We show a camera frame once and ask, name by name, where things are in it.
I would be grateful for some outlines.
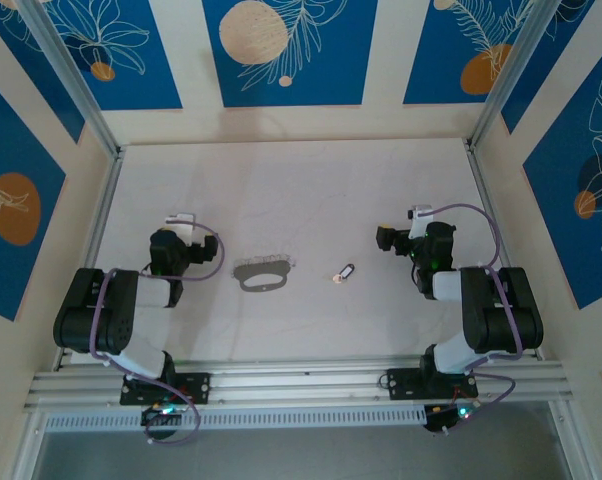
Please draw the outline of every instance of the mounting plate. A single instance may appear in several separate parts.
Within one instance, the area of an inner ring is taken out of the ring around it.
[[[177,373],[175,374],[174,387],[187,395],[191,395],[191,399],[196,405],[207,405],[210,393],[210,374]],[[185,404],[180,397],[172,395],[163,388],[137,380],[130,381],[123,377],[123,387],[119,399],[121,405],[151,406],[155,403],[166,402],[174,405]]]
[[[387,374],[390,400],[452,399],[455,388],[460,389],[464,397],[476,398],[479,394],[472,375],[436,373],[426,383],[419,368],[391,368]]]

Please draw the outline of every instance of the white platform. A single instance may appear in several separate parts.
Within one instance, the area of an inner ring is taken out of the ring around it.
[[[225,266],[186,284],[175,309],[137,317],[134,327],[176,359],[422,353],[460,329],[460,305],[425,300],[410,260],[377,248],[376,228],[408,228],[412,204],[453,202],[480,205],[460,139],[130,147],[97,266],[142,268],[163,218],[193,212],[225,242]],[[455,265],[492,256],[480,215],[438,219],[458,227]],[[277,254],[296,262],[285,287],[245,293],[232,278],[235,260]],[[335,284],[348,263],[355,273]]]

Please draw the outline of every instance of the ventilation grille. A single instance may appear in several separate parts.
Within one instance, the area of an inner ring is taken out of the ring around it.
[[[140,412],[94,412],[53,414],[46,432],[140,431]],[[423,406],[360,408],[286,408],[264,410],[217,410],[201,412],[201,430],[237,430],[262,428],[366,427],[424,425]],[[189,429],[194,426],[191,413],[172,419],[153,430]]]

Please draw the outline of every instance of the blue decorative panel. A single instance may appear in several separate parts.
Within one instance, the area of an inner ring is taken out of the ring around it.
[[[432,0],[405,104],[483,102],[534,0]]]
[[[0,315],[14,320],[65,174],[0,95]]]
[[[181,108],[148,0],[43,5],[103,110]]]
[[[545,35],[501,110],[510,132],[514,131],[593,3],[594,0],[563,0],[559,5]]]
[[[377,0],[203,0],[226,107],[359,105]]]
[[[524,167],[583,308],[602,297],[602,58]]]
[[[77,142],[85,120],[15,8],[12,0],[0,0],[0,36]]]

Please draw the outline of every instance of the purple cable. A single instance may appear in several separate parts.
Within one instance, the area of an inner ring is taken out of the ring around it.
[[[187,222],[187,221],[176,221],[176,222],[170,222],[170,223],[182,223],[182,224],[192,224],[192,222]],[[202,280],[207,280],[208,278],[211,278],[214,274],[216,274],[220,269],[221,266],[223,265],[223,262],[225,260],[225,247],[223,245],[223,242],[221,241],[221,238],[219,237],[219,235],[217,233],[215,233],[214,231],[212,231],[210,228],[201,225],[201,224],[194,224],[195,227],[198,226],[210,233],[212,233],[217,240],[219,241],[219,246],[221,247],[221,260],[219,262],[219,265],[217,265],[217,267],[214,269],[214,271],[204,277],[200,277],[200,278],[192,278],[192,277],[161,277],[161,276],[155,276],[155,275],[147,275],[150,278],[161,278],[164,280],[173,280],[173,279],[178,279],[178,280],[188,280],[188,281],[202,281]],[[192,409],[192,412],[194,413],[195,416],[195,426],[192,429],[192,431],[190,431],[190,433],[185,436],[184,438],[180,439],[180,440],[174,440],[174,441],[164,441],[164,440],[156,440],[154,438],[152,438],[150,436],[150,425],[152,424],[152,422],[156,419],[156,418],[160,418],[162,416],[162,414],[157,415],[156,417],[154,417],[150,422],[148,422],[146,424],[145,430],[144,430],[144,434],[145,436],[148,438],[148,441],[151,443],[157,443],[159,445],[169,445],[169,446],[176,446],[176,445],[183,445],[185,443],[188,443],[189,441],[193,440],[194,437],[197,435],[198,431],[199,431],[199,426],[201,425],[201,414],[199,413],[199,411],[197,410],[197,407],[194,405],[194,402],[188,398],[188,396],[177,390],[176,388],[172,387],[171,385],[168,385],[167,383],[164,383],[160,380],[155,380],[153,378],[150,377],[146,377],[145,375],[140,375],[138,373],[132,372],[131,370],[128,370],[127,368],[119,365],[115,360],[113,360],[112,358],[108,357],[107,355],[100,355],[97,352],[97,347],[96,347],[96,340],[97,340],[97,330],[99,327],[99,318],[101,317],[101,310],[103,309],[103,304],[105,302],[105,294],[107,291],[107,287],[108,287],[108,283],[110,283],[110,280],[112,280],[112,277],[114,277],[114,274],[117,272],[117,270],[119,270],[118,268],[113,268],[112,270],[110,270],[105,278],[103,279],[103,283],[101,284],[101,288],[99,289],[99,295],[97,297],[97,303],[94,307],[94,315],[92,316],[92,327],[90,328],[90,355],[92,355],[93,358],[100,360],[100,361],[104,361],[109,363],[110,365],[112,365],[113,367],[115,367],[116,369],[120,370],[121,372],[123,372],[125,375],[128,375],[130,377],[136,378],[137,380],[141,380],[143,382],[152,384],[152,385],[156,385],[157,387],[163,388],[167,391],[169,391],[170,393],[178,396],[179,398],[181,398],[185,404],[190,407]]]
[[[478,367],[479,365],[483,365],[484,363],[487,363],[490,360],[495,359],[495,358],[501,359],[501,360],[510,360],[510,361],[519,360],[523,356],[523,344],[521,342],[521,334],[519,333],[519,329],[517,328],[517,323],[514,320],[512,308],[510,308],[510,303],[508,302],[508,297],[505,293],[505,289],[503,288],[503,284],[501,283],[501,279],[499,278],[499,275],[497,274],[496,270],[494,270],[494,268],[492,267],[496,263],[496,261],[499,259],[499,253],[501,252],[501,232],[499,231],[499,227],[497,226],[494,219],[492,219],[492,217],[490,217],[490,215],[488,215],[484,210],[482,210],[479,207],[476,207],[474,205],[470,205],[469,203],[453,203],[451,205],[447,205],[445,207],[438,208],[436,210],[432,210],[429,212],[422,212],[421,214],[419,214],[419,217],[435,215],[437,213],[445,212],[446,210],[450,210],[453,208],[468,208],[470,210],[474,210],[475,212],[478,212],[481,215],[483,215],[486,218],[486,220],[488,221],[488,223],[490,224],[490,229],[492,230],[492,236],[494,237],[496,250],[494,252],[494,257],[492,257],[492,260],[486,265],[485,268],[486,268],[486,270],[488,270],[488,272],[492,276],[492,279],[494,280],[494,284],[497,287],[497,292],[499,293],[499,298],[501,299],[501,304],[503,305],[503,309],[505,310],[505,315],[506,315],[506,318],[508,319],[508,324],[510,325],[510,329],[512,330],[512,336],[514,337],[514,344],[517,349],[516,354],[514,354],[514,355],[503,355],[500,353],[495,353],[494,355],[488,355],[486,357],[480,358],[480,359],[470,363],[469,365],[467,365],[464,368],[464,370],[468,371],[468,372],[472,372],[472,370],[474,368]],[[499,395],[493,401],[491,401],[490,403],[485,404],[485,406],[482,406],[481,408],[477,409],[474,412],[474,414],[470,417],[470,419],[474,419],[474,416],[476,415],[477,412],[481,411],[484,408],[487,408],[489,405],[499,403],[505,397],[510,395],[514,391],[514,389],[517,385],[516,381],[513,378],[506,377],[503,375],[494,375],[491,373],[476,373],[476,372],[472,372],[472,374],[476,377],[492,378],[495,380],[504,380],[504,381],[510,382],[510,387],[508,387],[508,389],[505,392],[503,392],[501,395]],[[468,423],[468,422],[467,421],[459,422],[454,427],[449,428],[448,431],[458,428],[461,425],[464,425],[466,423]]]

